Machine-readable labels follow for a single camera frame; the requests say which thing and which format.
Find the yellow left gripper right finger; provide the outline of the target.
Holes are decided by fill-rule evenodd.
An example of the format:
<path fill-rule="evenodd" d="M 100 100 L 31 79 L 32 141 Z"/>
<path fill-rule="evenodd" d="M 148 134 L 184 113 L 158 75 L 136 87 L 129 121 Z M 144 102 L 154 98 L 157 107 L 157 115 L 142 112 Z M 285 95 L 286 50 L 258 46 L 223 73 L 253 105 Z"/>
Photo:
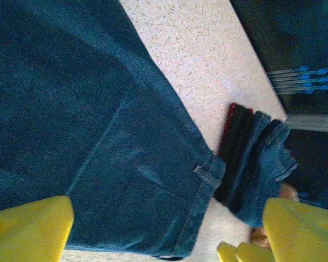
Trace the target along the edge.
<path fill-rule="evenodd" d="M 275 261 L 328 261 L 328 210 L 271 198 L 263 225 Z"/>

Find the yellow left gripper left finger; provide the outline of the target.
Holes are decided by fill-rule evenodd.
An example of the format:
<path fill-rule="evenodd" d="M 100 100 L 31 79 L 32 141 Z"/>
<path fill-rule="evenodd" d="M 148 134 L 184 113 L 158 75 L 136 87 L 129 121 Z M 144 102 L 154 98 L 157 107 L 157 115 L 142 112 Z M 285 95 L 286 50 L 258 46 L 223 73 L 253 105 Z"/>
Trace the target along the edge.
<path fill-rule="evenodd" d="M 73 222 L 67 196 L 0 211 L 0 261 L 60 261 Z"/>

